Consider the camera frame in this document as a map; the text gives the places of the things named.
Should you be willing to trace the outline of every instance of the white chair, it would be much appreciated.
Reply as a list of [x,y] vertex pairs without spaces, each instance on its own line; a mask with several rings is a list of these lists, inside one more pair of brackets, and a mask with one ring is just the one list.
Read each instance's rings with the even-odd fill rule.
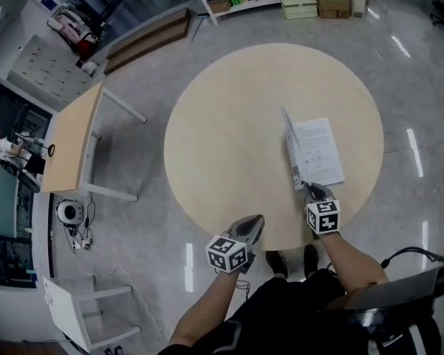
[[[91,277],[85,277],[84,279],[92,280]],[[91,350],[117,342],[141,331],[140,326],[132,326],[131,329],[122,334],[97,342],[91,342],[85,320],[90,317],[101,316],[103,313],[99,310],[92,313],[83,313],[81,302],[95,301],[96,299],[101,299],[103,297],[128,293],[131,292],[132,287],[128,285],[108,289],[106,291],[93,291],[88,294],[74,294],[59,285],[61,282],[64,282],[64,280],[50,280],[43,277],[44,290],[46,292],[44,298],[50,307],[51,317],[53,318],[54,324],[85,351],[90,352]]]

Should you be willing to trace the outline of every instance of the cable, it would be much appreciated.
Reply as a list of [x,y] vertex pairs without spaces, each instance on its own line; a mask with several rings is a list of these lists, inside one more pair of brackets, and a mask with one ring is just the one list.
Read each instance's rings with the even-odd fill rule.
[[107,276],[110,276],[111,274],[113,274],[115,271],[117,271],[117,269],[120,269],[120,271],[122,271],[122,272],[128,277],[128,280],[130,281],[130,285],[132,286],[132,288],[135,289],[135,291],[136,291],[136,293],[137,293],[137,295],[138,295],[138,298],[139,298],[140,301],[143,303],[143,305],[144,305],[144,307],[145,307],[145,310],[147,311],[148,315],[149,315],[150,318],[152,319],[152,321],[153,321],[153,323],[155,324],[156,328],[158,328],[158,330],[161,331],[161,332],[164,334],[164,336],[165,336],[168,340],[170,339],[168,333],[167,333],[164,329],[162,329],[162,328],[160,327],[160,325],[157,324],[156,319],[154,318],[153,315],[151,315],[151,313],[150,313],[149,310],[148,310],[148,305],[147,305],[147,303],[146,303],[146,302],[143,300],[143,298],[141,297],[140,291],[139,291],[138,288],[136,287],[135,283],[132,281],[132,278],[130,277],[130,275],[128,275],[128,273],[127,273],[122,267],[120,267],[120,266],[115,266],[111,272],[107,272],[106,274],[90,274],[89,272],[86,272],[86,271],[84,271],[84,270],[82,269],[81,265],[80,265],[79,262],[77,261],[77,257],[74,257],[74,260],[75,260],[75,264],[77,264],[77,266],[79,267],[79,269],[81,270],[81,272],[82,272],[84,275],[91,276],[91,277],[107,277]]
[[73,247],[73,245],[71,245],[71,242],[70,242],[70,240],[69,240],[69,237],[67,236],[67,229],[63,226],[62,227],[63,229],[64,229],[64,236],[66,237],[66,239],[67,239],[67,243],[69,244],[69,247],[71,248],[71,251],[73,252],[73,254],[75,254],[75,248]]
[[410,246],[410,247],[402,248],[401,250],[395,252],[389,258],[384,259],[384,261],[380,265],[382,266],[382,268],[386,268],[389,266],[391,260],[394,257],[397,257],[398,255],[401,255],[401,254],[405,254],[407,252],[415,252],[417,254],[421,254],[421,255],[427,257],[433,263],[434,262],[441,262],[442,264],[444,264],[444,256],[435,254],[434,252],[430,252],[430,251],[425,250],[424,248],[421,248],[421,247]]
[[[89,206],[94,205],[94,212],[92,214],[92,218],[89,220]],[[95,218],[95,210],[97,209],[97,206],[95,204],[94,201],[90,201],[90,203],[87,204],[87,217],[84,221],[84,227],[85,228],[89,228],[92,225],[92,222],[94,222],[94,218]]]
[[[220,274],[220,272],[217,272],[217,269],[214,268],[214,271],[217,275]],[[237,280],[237,282],[235,283],[235,287],[236,289],[240,289],[241,291],[245,291],[245,301],[247,301],[249,299],[249,295],[250,295],[250,282],[248,280]]]

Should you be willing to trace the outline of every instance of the booklet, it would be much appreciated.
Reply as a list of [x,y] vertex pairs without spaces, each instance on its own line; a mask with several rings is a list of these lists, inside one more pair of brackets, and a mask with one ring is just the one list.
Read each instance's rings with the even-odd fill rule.
[[293,124],[280,108],[295,189],[302,189],[304,182],[329,186],[345,181],[327,117]]

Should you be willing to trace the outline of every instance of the black shoe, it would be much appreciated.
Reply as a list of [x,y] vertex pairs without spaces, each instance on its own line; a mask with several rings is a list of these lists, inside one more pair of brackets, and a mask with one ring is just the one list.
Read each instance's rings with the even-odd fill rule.
[[268,266],[273,270],[273,274],[283,274],[286,279],[288,278],[288,267],[286,267],[279,251],[266,251],[265,258]]
[[317,271],[317,263],[319,262],[319,255],[313,245],[307,245],[304,248],[304,276],[308,276]]

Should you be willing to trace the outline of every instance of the white table leg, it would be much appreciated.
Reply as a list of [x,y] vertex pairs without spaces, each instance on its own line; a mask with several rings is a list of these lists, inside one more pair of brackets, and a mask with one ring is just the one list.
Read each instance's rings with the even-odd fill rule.
[[66,283],[76,283],[76,282],[81,282],[81,281],[90,281],[93,280],[94,277],[92,276],[80,276],[80,277],[59,277],[57,278],[52,278],[51,281],[57,285],[63,285]]
[[126,110],[129,114],[131,114],[133,117],[140,120],[143,124],[147,122],[146,118],[143,117],[140,113],[138,113],[136,110],[134,110],[130,105],[122,101],[120,98],[115,96],[113,93],[111,93],[107,88],[104,88],[103,95],[107,96],[110,100],[112,100],[114,103],[120,106],[123,110]]
[[110,343],[114,343],[114,342],[117,342],[119,340],[125,339],[125,338],[129,337],[130,335],[139,333],[140,331],[141,331],[141,327],[140,326],[135,326],[134,328],[131,328],[130,330],[128,330],[126,333],[123,333],[123,334],[117,335],[115,337],[112,337],[112,338],[109,338],[109,339],[102,340],[100,342],[91,344],[90,345],[90,349],[94,350],[94,349],[99,348],[99,347],[107,346]]
[[82,318],[99,317],[104,314],[102,311],[93,311],[90,313],[83,313]]
[[105,195],[109,197],[121,198],[122,200],[128,201],[138,201],[137,195],[130,195],[128,193],[123,193],[119,191],[114,191],[113,189],[107,189],[102,186],[95,186],[94,184],[89,184],[81,181],[80,187],[92,193],[99,193],[100,195]]
[[102,139],[102,136],[100,134],[98,134],[97,132],[92,131],[91,134],[97,141]]
[[96,300],[96,299],[102,299],[104,297],[116,296],[117,294],[128,293],[131,291],[132,291],[132,287],[127,285],[124,287],[107,289],[106,291],[98,291],[98,292],[93,292],[93,293],[89,293],[89,294],[78,294],[78,295],[74,296],[74,300],[75,301]]

